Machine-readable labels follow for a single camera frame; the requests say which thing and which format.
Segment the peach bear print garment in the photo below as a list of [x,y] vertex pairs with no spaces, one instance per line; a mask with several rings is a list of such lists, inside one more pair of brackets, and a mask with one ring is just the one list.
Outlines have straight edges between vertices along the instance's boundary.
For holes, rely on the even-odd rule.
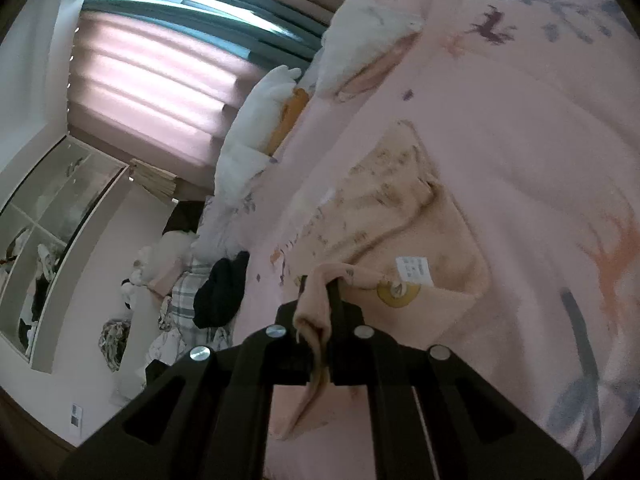
[[395,122],[348,170],[286,255],[287,292],[299,300],[294,339],[314,371],[306,386],[273,391],[270,434],[295,438],[334,419],[358,396],[329,384],[326,345],[336,336],[330,281],[364,322],[405,346],[426,349],[487,292],[487,263],[416,128]]

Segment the plaid grey white garment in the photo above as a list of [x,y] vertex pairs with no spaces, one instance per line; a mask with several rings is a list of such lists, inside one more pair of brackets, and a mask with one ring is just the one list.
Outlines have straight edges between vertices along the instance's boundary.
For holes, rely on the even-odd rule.
[[221,327],[195,325],[195,296],[208,280],[210,266],[192,258],[177,258],[165,264],[146,283],[160,300],[157,326],[160,334],[151,342],[145,363],[157,360],[174,364],[193,347],[209,346],[214,351],[231,347],[233,322]]

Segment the black garment on pile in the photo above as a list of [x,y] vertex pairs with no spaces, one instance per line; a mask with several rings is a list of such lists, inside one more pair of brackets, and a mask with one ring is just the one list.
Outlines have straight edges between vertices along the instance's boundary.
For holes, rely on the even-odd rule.
[[193,323],[198,328],[218,328],[233,320],[244,297],[249,261],[248,252],[239,252],[234,259],[222,258],[214,264],[194,297]]

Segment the patterned bundle on floor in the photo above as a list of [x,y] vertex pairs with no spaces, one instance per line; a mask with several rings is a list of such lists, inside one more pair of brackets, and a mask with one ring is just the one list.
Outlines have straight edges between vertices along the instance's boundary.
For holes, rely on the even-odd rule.
[[131,322],[126,318],[111,318],[102,327],[98,346],[108,369],[115,373],[122,364]]

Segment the grey white light garment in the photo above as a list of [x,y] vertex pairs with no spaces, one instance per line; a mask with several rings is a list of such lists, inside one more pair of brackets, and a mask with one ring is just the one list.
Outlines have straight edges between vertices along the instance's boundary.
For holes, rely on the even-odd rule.
[[192,256],[201,263],[214,264],[222,258],[234,259],[245,247],[241,244],[236,216],[240,202],[228,202],[220,196],[205,200],[196,237],[191,244]]

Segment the white shelf cabinet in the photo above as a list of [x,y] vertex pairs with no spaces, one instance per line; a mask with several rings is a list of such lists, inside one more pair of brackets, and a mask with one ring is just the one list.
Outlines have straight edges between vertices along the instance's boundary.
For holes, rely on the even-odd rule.
[[124,162],[66,136],[1,208],[1,337],[49,373],[73,292],[130,189]]

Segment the pink animal print bed sheet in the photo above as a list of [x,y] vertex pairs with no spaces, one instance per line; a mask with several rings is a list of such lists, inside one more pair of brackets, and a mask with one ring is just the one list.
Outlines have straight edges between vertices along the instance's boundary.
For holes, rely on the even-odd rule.
[[[240,200],[234,342],[297,306],[299,231],[406,120],[490,275],[434,344],[570,452],[579,479],[618,477],[639,434],[638,32],[617,0],[420,3],[422,30],[334,96],[314,91],[314,60],[309,102]],[[268,424],[259,479],[378,479],[366,388],[329,384],[358,396],[295,438]]]

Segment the pink pleated window curtain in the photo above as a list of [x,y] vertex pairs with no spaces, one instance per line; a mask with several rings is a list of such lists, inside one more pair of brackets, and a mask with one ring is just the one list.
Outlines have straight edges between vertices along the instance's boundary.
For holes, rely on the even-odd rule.
[[81,140],[210,188],[250,90],[307,68],[344,0],[85,0],[68,124]]

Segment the white fluffy pillow pink side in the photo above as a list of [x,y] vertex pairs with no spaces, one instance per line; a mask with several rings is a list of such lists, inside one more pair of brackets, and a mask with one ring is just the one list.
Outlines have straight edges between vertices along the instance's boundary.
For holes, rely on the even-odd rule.
[[334,96],[423,24],[420,0],[344,0],[322,36],[314,91]]

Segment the white wall socket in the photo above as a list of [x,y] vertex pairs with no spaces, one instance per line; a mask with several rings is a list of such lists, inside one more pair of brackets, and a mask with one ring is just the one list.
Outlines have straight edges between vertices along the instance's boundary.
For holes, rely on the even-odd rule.
[[82,423],[82,407],[76,403],[72,404],[72,408],[70,409],[70,424],[72,427],[80,431]]

